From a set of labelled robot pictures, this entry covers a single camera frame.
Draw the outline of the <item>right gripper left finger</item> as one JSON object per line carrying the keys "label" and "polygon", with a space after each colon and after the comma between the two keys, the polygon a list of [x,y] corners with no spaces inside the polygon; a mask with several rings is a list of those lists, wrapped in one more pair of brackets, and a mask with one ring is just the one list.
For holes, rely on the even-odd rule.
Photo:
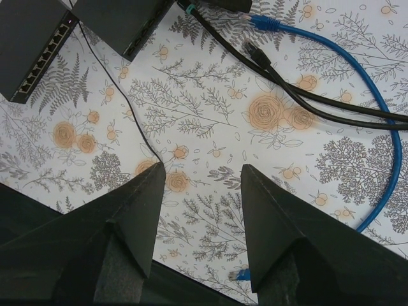
{"label": "right gripper left finger", "polygon": [[1,304],[138,303],[165,178],[156,163],[67,214],[1,186]]}

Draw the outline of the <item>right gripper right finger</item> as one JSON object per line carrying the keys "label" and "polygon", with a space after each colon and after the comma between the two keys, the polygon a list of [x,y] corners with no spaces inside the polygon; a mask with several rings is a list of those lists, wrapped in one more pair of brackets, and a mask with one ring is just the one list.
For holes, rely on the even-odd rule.
{"label": "right gripper right finger", "polygon": [[251,288],[260,305],[406,305],[407,261],[287,192],[241,171]]}

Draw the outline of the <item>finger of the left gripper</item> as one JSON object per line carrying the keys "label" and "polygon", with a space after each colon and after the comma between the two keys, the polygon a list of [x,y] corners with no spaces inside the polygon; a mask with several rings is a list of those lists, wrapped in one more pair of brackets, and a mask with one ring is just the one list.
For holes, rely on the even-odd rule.
{"label": "finger of the left gripper", "polygon": [[197,0],[196,2],[233,13],[249,13],[252,7],[252,0]]}

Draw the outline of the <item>black ethernet cable teal plug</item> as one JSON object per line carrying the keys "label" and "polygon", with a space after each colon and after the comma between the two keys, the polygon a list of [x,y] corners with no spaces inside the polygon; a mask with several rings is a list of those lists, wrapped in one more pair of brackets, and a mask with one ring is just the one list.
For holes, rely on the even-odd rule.
{"label": "black ethernet cable teal plug", "polygon": [[285,82],[283,78],[272,68],[271,62],[260,48],[255,47],[252,43],[245,43],[244,48],[246,49],[247,53],[251,56],[251,59],[255,59],[256,62],[253,62],[251,59],[248,60],[239,51],[234,49],[206,20],[204,20],[204,18],[196,10],[195,5],[193,3],[191,3],[190,1],[177,1],[176,3],[187,14],[194,16],[195,19],[213,36],[213,38],[215,38],[215,40],[218,43],[220,43],[229,53],[231,53],[242,64],[253,70],[253,72],[264,77],[265,79],[282,87],[282,89],[287,94],[289,94],[289,96],[293,98],[294,101],[297,102],[297,104],[303,107],[306,111],[314,115],[317,115],[318,117],[321,117],[323,119],[350,126],[390,131],[407,130],[407,124],[383,124],[345,119],[329,113],[325,113],[323,111],[318,110],[317,108],[314,108],[306,101],[304,101],[298,93],[296,93],[294,86]]}

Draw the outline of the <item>black network switch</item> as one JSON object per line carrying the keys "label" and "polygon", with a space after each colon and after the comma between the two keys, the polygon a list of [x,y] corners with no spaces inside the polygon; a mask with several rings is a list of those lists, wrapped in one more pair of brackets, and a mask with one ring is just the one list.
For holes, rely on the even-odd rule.
{"label": "black network switch", "polygon": [[25,104],[78,19],[58,0],[1,1],[1,95]]}
{"label": "black network switch", "polygon": [[121,57],[133,61],[173,1],[78,0],[73,14]]}

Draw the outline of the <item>floral patterned table mat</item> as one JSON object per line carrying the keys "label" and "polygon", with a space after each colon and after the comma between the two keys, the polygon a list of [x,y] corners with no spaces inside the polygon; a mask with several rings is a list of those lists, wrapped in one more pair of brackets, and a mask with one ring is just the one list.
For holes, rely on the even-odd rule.
{"label": "floral patterned table mat", "polygon": [[[365,68],[391,112],[407,115],[407,1],[253,1],[252,13],[324,36]],[[378,108],[329,48],[256,31],[199,6],[237,50],[252,40],[291,85]],[[158,161],[167,173],[154,259],[240,302],[256,304],[247,268],[240,170],[356,228],[386,189],[390,132],[345,126],[298,106],[174,5],[132,63],[84,27],[61,48],[26,105],[1,95],[1,184],[59,211],[115,189]]]}

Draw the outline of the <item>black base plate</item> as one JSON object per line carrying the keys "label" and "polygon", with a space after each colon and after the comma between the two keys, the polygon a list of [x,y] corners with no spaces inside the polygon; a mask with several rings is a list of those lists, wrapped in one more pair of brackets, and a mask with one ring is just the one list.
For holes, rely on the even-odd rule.
{"label": "black base plate", "polygon": [[236,304],[163,266],[146,279],[114,226],[90,205],[61,214],[2,186],[1,304]]}

